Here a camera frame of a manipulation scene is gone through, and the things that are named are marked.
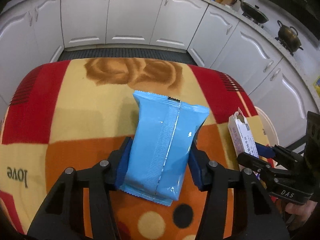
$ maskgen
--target patterned tablecloth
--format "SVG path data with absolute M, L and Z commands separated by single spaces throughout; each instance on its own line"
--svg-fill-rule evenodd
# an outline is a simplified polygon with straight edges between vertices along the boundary
M 267 144 L 257 112 L 230 76 L 192 65 L 143 58 L 92 58 L 45 64 L 21 82 L 7 110 L 0 136 L 0 204 L 19 232 L 26 233 L 40 204 L 67 167 L 92 167 L 133 136 L 142 90 L 210 108 L 197 147 L 210 159 L 238 169 L 228 117 L 238 107 L 255 141 Z M 187 168 L 180 198 L 170 207 L 122 191 L 111 192 L 123 240 L 193 240 L 206 193 Z M 233 195 L 228 194 L 225 236 L 231 234 Z M 84 223 L 89 223 L 84 191 Z

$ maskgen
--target white box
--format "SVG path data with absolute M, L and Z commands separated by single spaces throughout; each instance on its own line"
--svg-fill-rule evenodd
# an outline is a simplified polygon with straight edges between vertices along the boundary
M 259 158 L 248 121 L 244 117 L 240 108 L 238 108 L 238 111 L 229 117 L 228 129 L 237 156 L 241 152 L 246 152 Z

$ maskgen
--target stove burner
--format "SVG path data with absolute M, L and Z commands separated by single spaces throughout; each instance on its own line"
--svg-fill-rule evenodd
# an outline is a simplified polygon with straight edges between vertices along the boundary
M 281 39 L 281 38 L 279 38 L 279 37 L 275 37 L 275 39 L 276 39 L 277 41 L 280 41 L 280 44 L 281 44 L 282 46 L 284 46 L 284 47 L 290 52 L 291 56 L 293 56 L 293 51 L 289 48 L 288 44 L 287 44 L 283 39 Z
M 256 25 L 260 26 L 261 28 L 263 28 L 263 25 L 261 23 L 258 23 L 255 19 L 253 19 L 249 14 L 247 13 L 243 13 L 242 14 L 244 17 L 246 17 L 247 19 L 249 19 L 250 21 L 253 21 Z

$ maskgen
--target yellow polka dot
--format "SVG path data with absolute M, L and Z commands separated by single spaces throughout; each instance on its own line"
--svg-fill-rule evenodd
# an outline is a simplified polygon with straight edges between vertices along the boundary
M 150 240 L 161 237 L 165 230 L 164 219 L 156 212 L 145 212 L 138 221 L 139 233 Z
M 182 240 L 195 240 L 196 235 L 188 235 L 185 238 L 183 238 Z

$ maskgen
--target metal screw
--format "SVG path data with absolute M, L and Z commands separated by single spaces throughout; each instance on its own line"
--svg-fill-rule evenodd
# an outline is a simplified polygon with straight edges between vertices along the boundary
M 109 164 L 109 162 L 107 161 L 107 160 L 102 160 L 101 162 L 100 162 L 100 166 L 102 166 L 102 167 L 105 167 L 105 166 L 107 166 Z
M 66 174 L 71 174 L 71 173 L 73 173 L 73 168 L 71 168 L 71 167 L 66 168 L 66 169 L 64 170 L 64 172 L 65 172 Z
M 244 168 L 244 173 L 250 175 L 252 174 L 252 170 L 249 168 Z
M 209 165 L 211 167 L 217 167 L 218 166 L 218 163 L 216 161 L 209 161 Z

